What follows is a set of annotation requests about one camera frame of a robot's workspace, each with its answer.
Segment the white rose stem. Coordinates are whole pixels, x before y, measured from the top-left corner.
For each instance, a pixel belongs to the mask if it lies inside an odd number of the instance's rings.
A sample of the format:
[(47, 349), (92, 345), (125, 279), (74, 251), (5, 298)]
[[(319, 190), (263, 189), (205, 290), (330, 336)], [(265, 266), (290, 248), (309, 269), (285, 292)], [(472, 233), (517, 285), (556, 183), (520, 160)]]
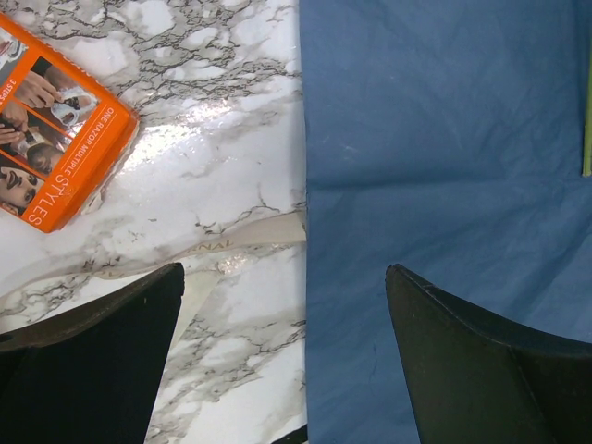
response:
[(586, 115), (584, 122), (584, 147), (582, 176), (592, 175), (592, 63), (589, 63), (586, 89)]

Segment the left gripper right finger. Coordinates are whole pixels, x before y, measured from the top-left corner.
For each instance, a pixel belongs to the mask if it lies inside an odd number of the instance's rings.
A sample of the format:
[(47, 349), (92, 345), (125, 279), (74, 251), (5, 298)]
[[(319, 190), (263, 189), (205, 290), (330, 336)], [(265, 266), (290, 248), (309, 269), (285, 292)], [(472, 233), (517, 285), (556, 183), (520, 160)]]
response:
[(423, 443), (588, 443), (591, 346), (513, 322), (402, 265), (391, 322)]

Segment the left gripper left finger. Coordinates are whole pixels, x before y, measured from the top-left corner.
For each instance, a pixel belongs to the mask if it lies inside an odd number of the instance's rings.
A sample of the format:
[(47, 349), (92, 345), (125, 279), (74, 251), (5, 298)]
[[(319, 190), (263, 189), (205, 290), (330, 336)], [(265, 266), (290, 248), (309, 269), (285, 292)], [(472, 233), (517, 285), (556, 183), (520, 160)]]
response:
[(183, 266), (165, 265), (2, 334), (2, 442), (144, 442), (183, 292)]

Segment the dark blue wrapping sheet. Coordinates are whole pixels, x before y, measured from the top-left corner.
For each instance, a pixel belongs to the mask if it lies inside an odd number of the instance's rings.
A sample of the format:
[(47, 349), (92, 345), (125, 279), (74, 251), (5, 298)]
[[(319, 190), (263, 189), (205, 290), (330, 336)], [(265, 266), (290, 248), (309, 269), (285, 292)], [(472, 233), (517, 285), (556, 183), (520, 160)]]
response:
[(591, 339), (587, 1), (303, 1), (313, 443), (418, 439), (385, 275)]

